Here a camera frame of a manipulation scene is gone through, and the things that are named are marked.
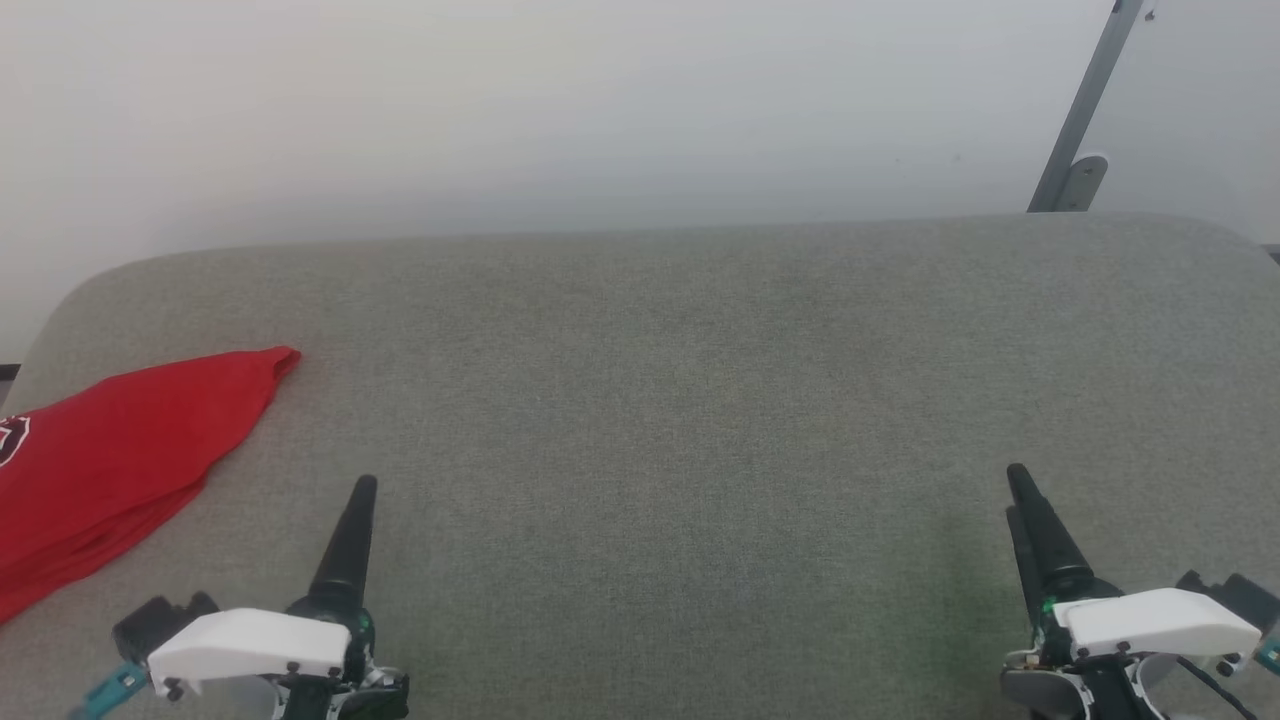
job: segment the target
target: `logo on red cloth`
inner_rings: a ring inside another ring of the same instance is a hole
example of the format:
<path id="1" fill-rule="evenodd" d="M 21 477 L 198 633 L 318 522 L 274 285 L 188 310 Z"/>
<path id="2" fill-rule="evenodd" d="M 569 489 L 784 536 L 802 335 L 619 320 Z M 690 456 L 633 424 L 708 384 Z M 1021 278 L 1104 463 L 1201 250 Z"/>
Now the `logo on red cloth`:
<path id="1" fill-rule="evenodd" d="M 0 468 L 13 460 L 31 430 L 31 418 L 8 418 L 0 420 Z"/>

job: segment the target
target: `white wall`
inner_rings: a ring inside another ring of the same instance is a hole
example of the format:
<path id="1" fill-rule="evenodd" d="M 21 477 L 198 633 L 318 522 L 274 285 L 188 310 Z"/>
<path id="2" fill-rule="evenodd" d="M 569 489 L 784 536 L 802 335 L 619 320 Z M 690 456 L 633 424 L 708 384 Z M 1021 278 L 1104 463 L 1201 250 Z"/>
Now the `white wall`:
<path id="1" fill-rule="evenodd" d="M 5 0 L 0 363 L 197 247 L 1016 213 L 1111 0 Z"/>
<path id="2" fill-rule="evenodd" d="M 1280 3 L 1147 0 L 1080 145 L 1092 210 L 1212 220 L 1280 243 Z"/>

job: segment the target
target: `gray fabric surface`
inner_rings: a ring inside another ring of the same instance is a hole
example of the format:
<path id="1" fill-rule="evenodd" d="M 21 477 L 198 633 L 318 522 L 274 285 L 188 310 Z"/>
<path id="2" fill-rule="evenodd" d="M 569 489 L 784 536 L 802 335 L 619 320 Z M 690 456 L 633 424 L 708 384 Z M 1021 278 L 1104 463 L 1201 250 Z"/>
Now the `gray fabric surface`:
<path id="1" fill-rule="evenodd" d="M 161 258 L 76 291 L 5 410 L 278 343 L 302 364 L 205 492 L 0 628 L 5 717 L 60 716 L 152 594 L 283 609 L 361 473 L 413 717 L 1023 717 L 996 692 L 1027 633 L 1015 460 L 1129 591 L 1189 568 L 1280 591 L 1280 266 L 1198 222 Z M 1267 679 L 1234 687 L 1280 716 Z M 1184 678 L 1158 694 L 1231 716 Z"/>

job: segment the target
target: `white plastic cover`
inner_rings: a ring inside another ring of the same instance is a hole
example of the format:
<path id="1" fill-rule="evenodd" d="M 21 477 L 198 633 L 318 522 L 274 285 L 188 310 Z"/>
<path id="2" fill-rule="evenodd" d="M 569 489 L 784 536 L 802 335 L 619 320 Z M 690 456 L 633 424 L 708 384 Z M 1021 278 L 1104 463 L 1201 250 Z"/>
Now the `white plastic cover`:
<path id="1" fill-rule="evenodd" d="M 1071 652 L 1116 652 L 1121 642 L 1129 652 L 1169 652 L 1244 657 L 1262 633 L 1207 594 L 1160 588 L 1103 600 L 1061 602 L 1053 606 L 1057 624 L 1071 633 Z"/>
<path id="2" fill-rule="evenodd" d="M 302 675 L 325 676 L 342 667 L 351 633 L 337 623 L 239 607 L 202 615 L 147 657 L 156 692 L 178 678 L 200 692 L 201 680 L 285 674 L 289 662 Z"/>

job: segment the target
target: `folded red fabric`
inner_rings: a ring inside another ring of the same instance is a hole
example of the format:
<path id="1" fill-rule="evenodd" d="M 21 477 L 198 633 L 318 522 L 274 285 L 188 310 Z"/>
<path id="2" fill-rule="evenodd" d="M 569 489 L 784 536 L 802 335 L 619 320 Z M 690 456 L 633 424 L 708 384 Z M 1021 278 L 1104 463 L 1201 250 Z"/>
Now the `folded red fabric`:
<path id="1" fill-rule="evenodd" d="M 0 623 L 196 497 L 301 357 L 273 347 L 160 365 L 0 420 Z"/>

